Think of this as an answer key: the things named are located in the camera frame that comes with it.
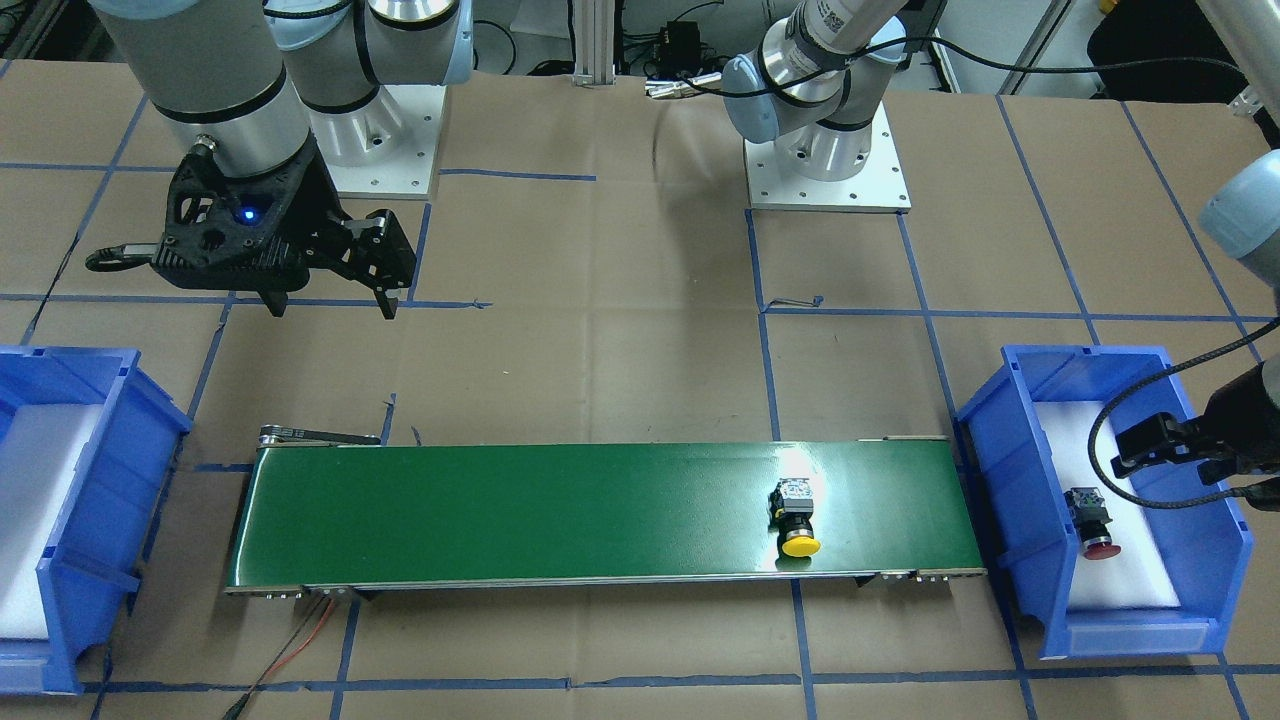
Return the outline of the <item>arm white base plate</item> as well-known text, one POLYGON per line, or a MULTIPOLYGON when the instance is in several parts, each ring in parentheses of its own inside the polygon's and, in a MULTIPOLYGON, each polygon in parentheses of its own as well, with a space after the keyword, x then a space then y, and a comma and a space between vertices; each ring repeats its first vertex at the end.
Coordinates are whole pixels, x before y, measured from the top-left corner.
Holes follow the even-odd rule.
POLYGON ((435 187, 447 87, 383 86, 342 114, 310 109, 311 128, 343 199, 426 201, 435 187))
POLYGON ((768 143, 744 143, 755 210, 908 213, 913 199, 884 104, 855 131, 806 126, 768 143))

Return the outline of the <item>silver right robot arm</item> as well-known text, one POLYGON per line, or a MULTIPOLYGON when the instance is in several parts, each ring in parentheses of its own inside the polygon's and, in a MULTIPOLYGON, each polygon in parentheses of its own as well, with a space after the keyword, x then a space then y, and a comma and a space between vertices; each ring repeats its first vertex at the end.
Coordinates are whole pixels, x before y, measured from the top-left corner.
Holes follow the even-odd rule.
POLYGON ((472 70, 468 1, 95 1, 155 111, 187 150, 154 242, 90 254, 90 272, 147 266, 182 290, 256 293, 274 316, 312 270, 396 316, 417 270, 387 209, 349 215, 337 167, 415 158, 394 87, 472 70))

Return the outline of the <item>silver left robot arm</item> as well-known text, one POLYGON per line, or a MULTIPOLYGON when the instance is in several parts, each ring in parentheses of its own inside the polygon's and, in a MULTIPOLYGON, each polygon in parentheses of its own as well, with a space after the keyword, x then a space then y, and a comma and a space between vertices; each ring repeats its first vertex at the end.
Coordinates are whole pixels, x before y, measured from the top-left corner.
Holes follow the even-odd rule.
MULTIPOLYGON (((724 100, 735 129, 751 143, 803 137, 801 176, 836 182, 824 151, 861 138, 909 44, 899 1, 804 1, 777 20, 753 53, 730 59, 719 82, 687 87, 724 100)), ((1267 286, 1277 286, 1277 154, 1254 161, 1206 206, 1206 229, 1267 286)), ((1160 464, 1193 462, 1201 480, 1277 470, 1277 360, 1256 365, 1221 387, 1206 410, 1180 420, 1157 413, 1119 433, 1103 468, 1097 439, 1111 414, 1170 370, 1125 388, 1096 416, 1085 451, 1097 477, 1117 480, 1160 464)))

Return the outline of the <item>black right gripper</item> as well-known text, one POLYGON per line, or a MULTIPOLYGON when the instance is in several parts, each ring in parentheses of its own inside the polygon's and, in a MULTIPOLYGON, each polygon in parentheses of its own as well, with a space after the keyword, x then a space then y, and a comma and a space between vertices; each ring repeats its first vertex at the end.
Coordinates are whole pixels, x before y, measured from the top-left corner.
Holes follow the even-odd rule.
POLYGON ((172 177, 165 227, 150 266, 184 290, 262 292, 283 318, 288 292, 308 283, 314 266, 332 269, 374 292, 394 320, 417 259, 390 210, 346 220, 337 190, 307 136, 276 169, 232 178, 218 165, 221 145, 201 135, 172 177))

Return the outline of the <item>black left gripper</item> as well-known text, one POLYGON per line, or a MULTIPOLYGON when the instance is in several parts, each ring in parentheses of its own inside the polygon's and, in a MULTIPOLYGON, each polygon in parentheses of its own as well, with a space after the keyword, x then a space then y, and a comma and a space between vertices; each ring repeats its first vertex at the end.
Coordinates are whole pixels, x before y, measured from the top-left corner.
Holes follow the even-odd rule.
MULTIPOLYGON (((1215 442, 1217 456, 1199 466, 1204 486, 1230 475, 1276 471, 1279 462, 1279 361, 1267 360, 1215 391, 1199 428, 1215 442)), ((1156 413, 1116 433, 1111 459, 1117 479, 1160 464, 1206 459, 1206 439, 1193 421, 1156 413)))

